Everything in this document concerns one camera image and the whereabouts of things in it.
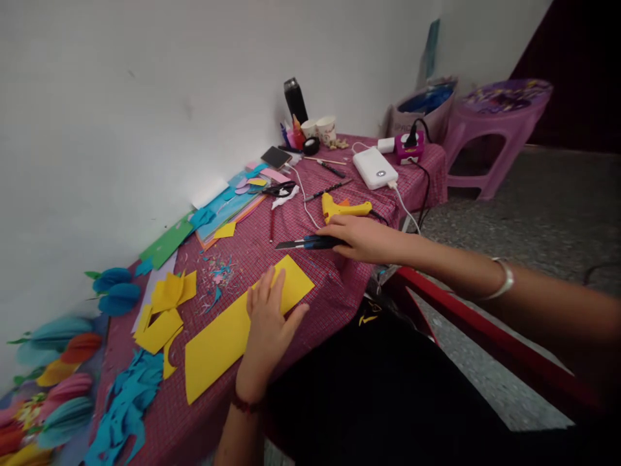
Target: dark doorway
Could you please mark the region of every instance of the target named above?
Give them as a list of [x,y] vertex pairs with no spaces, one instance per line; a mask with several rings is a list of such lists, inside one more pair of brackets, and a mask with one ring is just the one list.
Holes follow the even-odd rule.
[[529,143],[621,153],[621,83],[615,72],[621,40],[615,19],[612,8],[599,2],[551,4],[511,75],[554,85]]

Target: hand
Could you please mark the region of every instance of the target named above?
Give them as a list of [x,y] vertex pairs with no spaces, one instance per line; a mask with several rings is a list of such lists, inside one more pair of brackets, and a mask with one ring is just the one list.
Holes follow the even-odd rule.
[[413,241],[420,236],[403,233],[366,217],[332,216],[330,223],[317,231],[342,239],[349,246],[335,246],[334,251],[353,260],[369,263],[406,265]]
[[280,271],[272,287],[273,278],[274,268],[270,267],[254,289],[248,288],[246,310],[250,317],[250,334],[235,382],[237,394],[247,403],[257,403],[263,398],[274,368],[309,310],[308,304],[300,304],[285,320],[280,313],[285,270]]

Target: left hand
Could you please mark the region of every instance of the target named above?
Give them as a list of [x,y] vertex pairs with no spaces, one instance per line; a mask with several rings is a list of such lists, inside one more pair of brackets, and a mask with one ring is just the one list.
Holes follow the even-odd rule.
[[280,271],[272,287],[273,278],[274,268],[270,267],[255,289],[248,288],[246,310],[250,317],[250,334],[235,382],[237,394],[247,403],[257,403],[263,398],[274,368],[309,310],[308,304],[300,304],[285,320],[280,313],[285,270]]

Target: smartphone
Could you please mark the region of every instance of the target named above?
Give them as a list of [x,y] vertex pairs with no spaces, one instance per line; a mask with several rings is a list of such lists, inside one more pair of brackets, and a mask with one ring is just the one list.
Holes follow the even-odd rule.
[[293,157],[285,151],[275,148],[274,146],[267,149],[267,152],[261,156],[261,160],[273,167],[275,170],[280,170],[283,165],[290,161]]

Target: black thermos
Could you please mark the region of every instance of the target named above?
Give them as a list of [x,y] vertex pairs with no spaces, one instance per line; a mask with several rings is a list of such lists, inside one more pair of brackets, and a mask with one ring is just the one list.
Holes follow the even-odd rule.
[[291,119],[293,119],[293,115],[295,115],[300,124],[309,119],[309,116],[306,114],[302,90],[300,89],[297,79],[291,78],[285,81],[285,98],[287,99],[287,106],[291,112]]

